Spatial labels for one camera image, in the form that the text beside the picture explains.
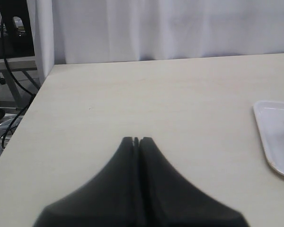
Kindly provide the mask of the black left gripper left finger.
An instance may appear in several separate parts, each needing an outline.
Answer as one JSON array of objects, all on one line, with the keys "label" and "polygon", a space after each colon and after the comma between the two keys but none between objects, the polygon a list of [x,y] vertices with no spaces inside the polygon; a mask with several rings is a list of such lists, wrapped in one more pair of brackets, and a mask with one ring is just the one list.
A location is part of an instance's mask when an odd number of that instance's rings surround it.
[{"label": "black left gripper left finger", "polygon": [[85,185],[46,206],[36,227],[140,227],[142,192],[137,138],[124,137],[109,162]]}]

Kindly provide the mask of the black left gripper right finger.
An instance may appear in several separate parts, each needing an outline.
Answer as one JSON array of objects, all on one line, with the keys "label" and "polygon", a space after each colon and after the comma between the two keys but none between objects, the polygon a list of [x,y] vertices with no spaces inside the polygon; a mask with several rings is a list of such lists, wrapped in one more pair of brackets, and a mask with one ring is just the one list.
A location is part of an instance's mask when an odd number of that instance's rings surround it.
[{"label": "black left gripper right finger", "polygon": [[139,145],[140,181],[150,227],[247,227],[244,216],[183,177],[154,140]]}]

